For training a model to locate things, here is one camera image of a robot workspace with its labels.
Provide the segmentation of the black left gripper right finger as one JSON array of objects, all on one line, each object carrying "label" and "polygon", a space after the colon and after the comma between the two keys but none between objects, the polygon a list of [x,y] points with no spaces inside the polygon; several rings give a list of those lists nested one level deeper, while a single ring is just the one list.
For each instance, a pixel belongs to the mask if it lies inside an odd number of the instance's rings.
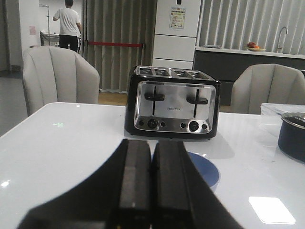
[{"label": "black left gripper right finger", "polygon": [[152,160],[154,229],[240,229],[192,163],[183,142],[159,141]]}]

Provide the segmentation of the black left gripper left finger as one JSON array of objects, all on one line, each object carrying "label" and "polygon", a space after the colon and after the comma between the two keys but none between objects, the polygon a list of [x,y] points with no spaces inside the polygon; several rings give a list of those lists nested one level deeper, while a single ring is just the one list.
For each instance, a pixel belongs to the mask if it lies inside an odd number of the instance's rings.
[{"label": "black left gripper left finger", "polygon": [[121,141],[93,174],[28,211],[20,229],[148,229],[151,152],[146,141]]}]

